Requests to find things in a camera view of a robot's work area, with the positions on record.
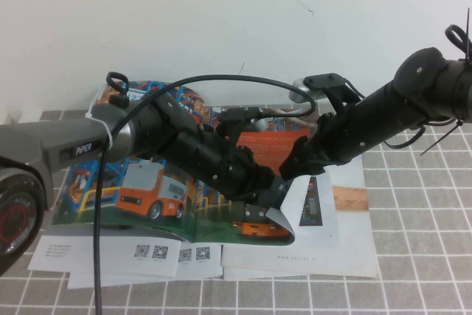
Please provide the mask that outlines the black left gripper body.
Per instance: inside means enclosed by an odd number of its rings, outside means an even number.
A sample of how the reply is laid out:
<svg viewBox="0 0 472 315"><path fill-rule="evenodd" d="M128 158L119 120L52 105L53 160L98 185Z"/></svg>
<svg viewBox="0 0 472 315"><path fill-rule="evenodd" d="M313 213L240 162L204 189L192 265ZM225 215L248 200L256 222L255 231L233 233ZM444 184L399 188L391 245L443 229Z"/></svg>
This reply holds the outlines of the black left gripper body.
<svg viewBox="0 0 472 315"><path fill-rule="evenodd" d="M216 190L231 201L257 201L262 192L269 190L274 179L274 171L256 163L251 149L230 145L223 156L223 170L218 174Z"/></svg>

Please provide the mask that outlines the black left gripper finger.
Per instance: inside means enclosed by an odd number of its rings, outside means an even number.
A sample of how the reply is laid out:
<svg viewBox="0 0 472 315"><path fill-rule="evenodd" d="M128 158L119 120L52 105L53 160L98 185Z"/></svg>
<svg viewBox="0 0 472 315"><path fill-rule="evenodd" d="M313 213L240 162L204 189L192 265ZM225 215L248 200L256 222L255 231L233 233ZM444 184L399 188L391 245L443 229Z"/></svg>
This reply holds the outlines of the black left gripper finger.
<svg viewBox="0 0 472 315"><path fill-rule="evenodd" d="M285 199L284 193L277 193L271 190L262 190L250 193L244 202L247 204L263 207L279 209Z"/></svg>
<svg viewBox="0 0 472 315"><path fill-rule="evenodd" d="M287 181L276 174L270 167L264 167L264 190L272 193L286 193Z"/></svg>

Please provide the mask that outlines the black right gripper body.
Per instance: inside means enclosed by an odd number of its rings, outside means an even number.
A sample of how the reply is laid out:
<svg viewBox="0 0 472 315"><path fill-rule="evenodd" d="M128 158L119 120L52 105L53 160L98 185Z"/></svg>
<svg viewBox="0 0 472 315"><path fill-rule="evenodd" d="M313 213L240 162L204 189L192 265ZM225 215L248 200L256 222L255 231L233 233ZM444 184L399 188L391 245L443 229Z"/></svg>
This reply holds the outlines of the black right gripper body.
<svg viewBox="0 0 472 315"><path fill-rule="evenodd" d="M365 151L366 109L362 105L323 114L316 133L305 144L310 174L323 173L327 166L345 165Z"/></svg>

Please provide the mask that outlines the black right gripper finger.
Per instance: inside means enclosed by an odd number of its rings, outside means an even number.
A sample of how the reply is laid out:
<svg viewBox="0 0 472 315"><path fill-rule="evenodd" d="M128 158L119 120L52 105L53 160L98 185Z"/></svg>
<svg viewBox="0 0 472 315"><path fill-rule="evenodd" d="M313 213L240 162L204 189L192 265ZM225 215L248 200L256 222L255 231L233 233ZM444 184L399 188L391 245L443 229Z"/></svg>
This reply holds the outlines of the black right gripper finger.
<svg viewBox="0 0 472 315"><path fill-rule="evenodd" d="M299 176L317 176L324 172L324 165L316 160L301 162L286 159L280 166L280 175L284 179L295 179Z"/></svg>
<svg viewBox="0 0 472 315"><path fill-rule="evenodd" d="M301 136L295 142L291 151L291 158L295 163L306 163L311 160L313 149L308 136Z"/></svg>

